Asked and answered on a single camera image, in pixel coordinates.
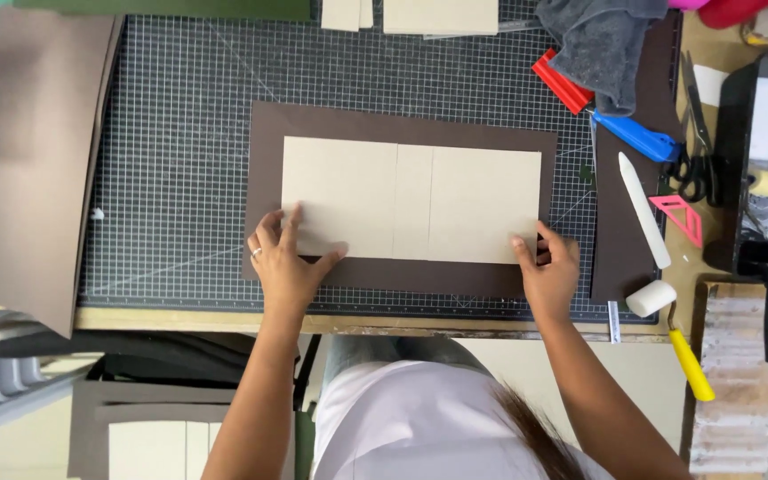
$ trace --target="blue tool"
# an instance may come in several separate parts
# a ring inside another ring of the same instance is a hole
[[[594,120],[653,161],[676,161],[684,150],[683,144],[670,136],[652,132],[629,117],[609,117],[592,108],[588,111]]]

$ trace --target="yellow handle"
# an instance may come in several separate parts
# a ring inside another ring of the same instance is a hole
[[[672,340],[674,353],[680,361],[680,368],[684,369],[686,379],[689,380],[692,393],[701,401],[710,401],[716,398],[707,377],[704,376],[704,371],[701,370],[701,365],[698,364],[698,359],[692,353],[692,348],[689,348],[689,344],[686,343],[684,334],[675,329],[668,331],[668,337]]]

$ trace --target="cutting mat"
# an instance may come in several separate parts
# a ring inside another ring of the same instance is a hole
[[[534,5],[501,0],[500,20],[534,19]],[[240,265],[244,223],[259,220],[245,217],[250,107],[264,100],[558,132],[550,225],[580,242],[572,317],[606,321],[606,304],[588,299],[596,214],[580,174],[592,165],[588,118],[571,115],[530,70],[555,46],[549,34],[384,35],[380,0],[372,31],[316,25],[128,18],[91,199],[102,219],[89,220],[80,306],[262,310],[260,285],[242,280]],[[320,289],[310,311],[531,318],[519,299],[334,287]]]

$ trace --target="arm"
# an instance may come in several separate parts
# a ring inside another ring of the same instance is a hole
[[[523,240],[512,247],[523,287],[547,347],[562,402],[583,452],[616,480],[689,479],[687,465],[630,400],[570,320],[580,276],[580,249],[539,222],[549,252],[533,258]]]
[[[283,212],[265,215],[248,239],[263,285],[263,322],[248,366],[209,453],[201,480],[279,478],[289,442],[295,348],[304,311],[345,249],[308,264],[298,257],[300,206],[280,233]]]

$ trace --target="jeans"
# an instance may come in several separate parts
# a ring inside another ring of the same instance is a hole
[[[433,361],[492,376],[464,346],[442,336],[334,335],[325,362],[322,391],[340,372],[373,361]]]

